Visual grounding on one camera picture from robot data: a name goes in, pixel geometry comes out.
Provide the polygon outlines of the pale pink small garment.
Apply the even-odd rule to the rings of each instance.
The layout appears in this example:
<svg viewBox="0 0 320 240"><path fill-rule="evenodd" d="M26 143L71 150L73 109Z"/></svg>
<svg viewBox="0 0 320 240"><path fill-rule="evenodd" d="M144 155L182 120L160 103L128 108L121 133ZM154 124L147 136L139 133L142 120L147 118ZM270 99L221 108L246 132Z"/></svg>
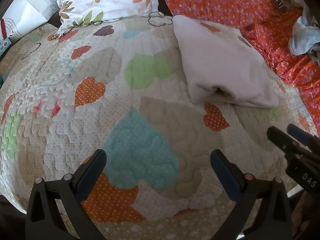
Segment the pale pink small garment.
<svg viewBox="0 0 320 240"><path fill-rule="evenodd" d="M191 18L172 18L192 103L226 102L277 107L278 96L262 62L231 31Z"/></svg>

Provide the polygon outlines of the light blue crumpled cloth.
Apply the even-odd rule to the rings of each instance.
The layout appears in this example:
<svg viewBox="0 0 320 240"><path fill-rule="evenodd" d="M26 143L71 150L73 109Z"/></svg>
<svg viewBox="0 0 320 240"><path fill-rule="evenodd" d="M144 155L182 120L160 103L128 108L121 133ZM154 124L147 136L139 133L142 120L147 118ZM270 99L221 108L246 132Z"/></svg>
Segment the light blue crumpled cloth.
<svg viewBox="0 0 320 240"><path fill-rule="evenodd" d="M292 30L289 39L289 51L293 55L308 54L319 64L319 23L305 4L303 14L300 16Z"/></svg>

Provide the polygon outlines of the red floral fabric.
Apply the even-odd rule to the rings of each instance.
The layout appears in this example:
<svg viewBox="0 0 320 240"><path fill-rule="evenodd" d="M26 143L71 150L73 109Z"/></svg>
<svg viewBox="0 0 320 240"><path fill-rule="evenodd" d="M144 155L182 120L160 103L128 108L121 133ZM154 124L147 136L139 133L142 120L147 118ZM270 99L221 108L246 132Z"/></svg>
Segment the red floral fabric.
<svg viewBox="0 0 320 240"><path fill-rule="evenodd" d="M292 55L288 48L301 9L280 12L272 0L160 0L163 13L184 15L240 29L286 84L297 88L308 113L319 127L319 64L308 54Z"/></svg>

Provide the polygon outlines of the heart patterned quilt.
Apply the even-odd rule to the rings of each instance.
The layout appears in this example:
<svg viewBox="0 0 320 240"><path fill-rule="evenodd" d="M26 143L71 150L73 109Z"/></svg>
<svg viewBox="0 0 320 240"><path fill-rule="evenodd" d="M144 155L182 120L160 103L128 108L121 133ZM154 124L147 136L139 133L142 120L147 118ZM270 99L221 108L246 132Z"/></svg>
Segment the heart patterned quilt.
<svg viewBox="0 0 320 240"><path fill-rule="evenodd" d="M129 18L52 38L45 24L1 60L1 194L25 212L34 181L107 164L83 206L107 239L210 239L233 208L210 165L220 149L259 179L280 176L270 126L317 129L271 70L273 109L191 102L168 17Z"/></svg>

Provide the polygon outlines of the teal colourful shapes box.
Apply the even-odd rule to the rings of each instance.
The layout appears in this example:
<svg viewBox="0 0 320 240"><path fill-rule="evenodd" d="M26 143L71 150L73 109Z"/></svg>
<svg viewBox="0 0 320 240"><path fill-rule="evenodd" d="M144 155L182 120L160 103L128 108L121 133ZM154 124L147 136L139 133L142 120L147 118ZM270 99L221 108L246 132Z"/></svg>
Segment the teal colourful shapes box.
<svg viewBox="0 0 320 240"><path fill-rule="evenodd" d="M0 56L2 56L10 47L11 41L9 38L0 41Z"/></svg>

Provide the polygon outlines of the white paper bag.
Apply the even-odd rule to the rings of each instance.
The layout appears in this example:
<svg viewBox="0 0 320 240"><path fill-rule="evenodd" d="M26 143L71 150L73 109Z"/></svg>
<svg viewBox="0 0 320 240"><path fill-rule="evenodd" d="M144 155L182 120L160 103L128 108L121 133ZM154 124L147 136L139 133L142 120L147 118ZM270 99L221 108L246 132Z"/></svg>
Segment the white paper bag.
<svg viewBox="0 0 320 240"><path fill-rule="evenodd" d="M47 23L58 10L57 0L13 0L1 17L1 39L17 42Z"/></svg>

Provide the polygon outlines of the floral white pillow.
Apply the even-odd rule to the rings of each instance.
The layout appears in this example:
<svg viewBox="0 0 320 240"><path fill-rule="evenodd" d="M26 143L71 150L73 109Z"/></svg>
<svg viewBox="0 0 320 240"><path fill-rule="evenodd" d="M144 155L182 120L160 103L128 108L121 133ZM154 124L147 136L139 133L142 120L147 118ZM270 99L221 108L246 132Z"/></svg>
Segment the floral white pillow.
<svg viewBox="0 0 320 240"><path fill-rule="evenodd" d="M60 37L75 27L133 16L148 16L158 10L158 0L57 0Z"/></svg>

